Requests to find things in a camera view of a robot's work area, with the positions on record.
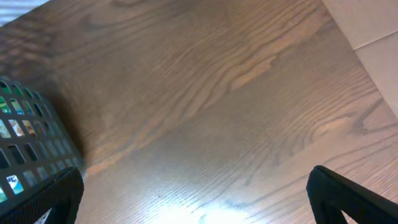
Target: brown wooden tabletop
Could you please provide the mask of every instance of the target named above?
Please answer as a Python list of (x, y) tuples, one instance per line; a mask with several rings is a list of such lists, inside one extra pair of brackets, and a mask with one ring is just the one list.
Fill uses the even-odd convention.
[(313, 223), (318, 164), (398, 201), (398, 125), (321, 0), (54, 0), (0, 71), (88, 166), (77, 223)]

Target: wooden table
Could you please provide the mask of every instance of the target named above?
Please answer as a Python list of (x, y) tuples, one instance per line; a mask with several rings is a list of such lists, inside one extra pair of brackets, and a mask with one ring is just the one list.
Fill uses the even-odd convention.
[(77, 223), (311, 223), (317, 164), (398, 201), (398, 125), (321, 0), (56, 0), (0, 30), (88, 170)]

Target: beige floor tile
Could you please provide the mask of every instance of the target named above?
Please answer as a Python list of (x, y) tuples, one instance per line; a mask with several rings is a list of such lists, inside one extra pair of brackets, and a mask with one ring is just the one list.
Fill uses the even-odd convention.
[(353, 49), (398, 31), (398, 0), (323, 0)]
[(356, 53), (398, 116), (398, 32), (361, 47)]

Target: gray basket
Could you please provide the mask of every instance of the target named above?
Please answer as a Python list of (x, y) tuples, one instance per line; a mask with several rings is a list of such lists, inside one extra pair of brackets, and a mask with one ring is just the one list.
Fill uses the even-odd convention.
[(36, 91), (0, 78), (0, 213), (66, 167), (83, 172), (82, 164), (50, 102)]

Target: wood grain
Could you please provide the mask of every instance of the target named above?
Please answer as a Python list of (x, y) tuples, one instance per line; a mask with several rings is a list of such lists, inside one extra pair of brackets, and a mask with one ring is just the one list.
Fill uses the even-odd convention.
[(381, 95), (398, 116), (398, 32), (356, 50)]
[(317, 164), (398, 201), (397, 120), (320, 0), (53, 1), (0, 32), (85, 153), (78, 223), (311, 223)]
[(395, 0), (323, 0), (353, 49), (398, 31)]

